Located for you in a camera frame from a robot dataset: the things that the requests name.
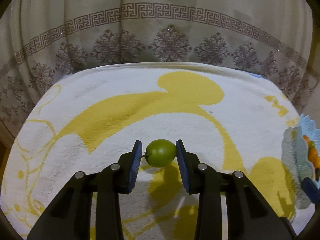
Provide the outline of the white yellow patterned towel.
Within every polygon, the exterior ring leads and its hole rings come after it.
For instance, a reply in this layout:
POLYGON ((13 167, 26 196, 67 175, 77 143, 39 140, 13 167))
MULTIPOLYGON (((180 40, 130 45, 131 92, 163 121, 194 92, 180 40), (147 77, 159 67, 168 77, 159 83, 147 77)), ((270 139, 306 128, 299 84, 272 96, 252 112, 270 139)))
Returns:
POLYGON ((312 208, 298 208, 281 161, 298 121, 274 83, 238 70, 156 62, 85 70, 53 85, 28 116, 5 168, 1 208, 26 237, 75 172, 102 171, 136 140, 181 139, 217 171, 244 172, 300 232, 312 208))

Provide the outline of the light blue lace plastic basket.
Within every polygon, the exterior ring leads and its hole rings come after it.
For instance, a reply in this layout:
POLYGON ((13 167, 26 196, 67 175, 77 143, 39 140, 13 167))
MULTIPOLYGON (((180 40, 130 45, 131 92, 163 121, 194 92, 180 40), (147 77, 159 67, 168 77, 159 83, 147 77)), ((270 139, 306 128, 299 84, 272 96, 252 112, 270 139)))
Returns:
POLYGON ((281 161, 289 171, 289 181, 295 196, 295 206, 298 209, 306 209, 311 204, 301 188, 304 178, 309 177, 319 189, 319 168, 315 168, 308 159, 310 147, 303 139, 304 135, 315 142, 315 148, 319 151, 319 129, 316 128, 315 121, 304 114, 300 116, 298 124, 284 132, 281 145, 281 161))

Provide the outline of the small orange tomato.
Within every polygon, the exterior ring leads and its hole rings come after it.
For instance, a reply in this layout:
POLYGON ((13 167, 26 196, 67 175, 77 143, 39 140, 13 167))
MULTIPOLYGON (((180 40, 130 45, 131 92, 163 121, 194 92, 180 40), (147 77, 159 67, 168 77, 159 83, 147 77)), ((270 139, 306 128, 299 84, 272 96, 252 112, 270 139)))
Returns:
POLYGON ((309 144, 310 140, 309 140, 309 138, 308 138, 306 135, 303 136, 303 139, 305 140, 305 142, 306 142, 307 144, 309 144))

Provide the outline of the green tomato in basket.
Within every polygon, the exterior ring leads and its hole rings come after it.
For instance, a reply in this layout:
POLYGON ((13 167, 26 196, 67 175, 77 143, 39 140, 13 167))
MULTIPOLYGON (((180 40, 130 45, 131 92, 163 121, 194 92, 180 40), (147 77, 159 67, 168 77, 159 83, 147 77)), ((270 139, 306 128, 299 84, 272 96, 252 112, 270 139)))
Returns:
POLYGON ((309 141, 310 142, 310 144, 309 144, 309 147, 310 148, 315 148, 315 142, 314 141, 309 141))

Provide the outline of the beige patterned curtain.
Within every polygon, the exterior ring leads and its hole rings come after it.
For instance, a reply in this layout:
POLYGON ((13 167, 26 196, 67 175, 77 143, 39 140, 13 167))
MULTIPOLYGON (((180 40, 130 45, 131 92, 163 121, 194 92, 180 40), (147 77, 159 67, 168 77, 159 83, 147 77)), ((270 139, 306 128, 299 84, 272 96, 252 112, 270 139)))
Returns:
POLYGON ((62 77, 190 61, 275 83, 301 112, 319 82, 306 0, 8 0, 1 10, 1 141, 11 145, 62 77))

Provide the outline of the green tomato with stem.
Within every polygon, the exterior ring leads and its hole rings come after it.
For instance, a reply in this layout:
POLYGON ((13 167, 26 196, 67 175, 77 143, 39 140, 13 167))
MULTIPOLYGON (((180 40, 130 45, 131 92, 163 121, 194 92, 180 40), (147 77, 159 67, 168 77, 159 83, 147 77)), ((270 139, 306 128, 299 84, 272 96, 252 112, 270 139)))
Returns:
POLYGON ((170 165, 176 158, 176 145, 166 139, 157 139, 148 144, 145 153, 141 156, 146 162, 156 168, 170 165))

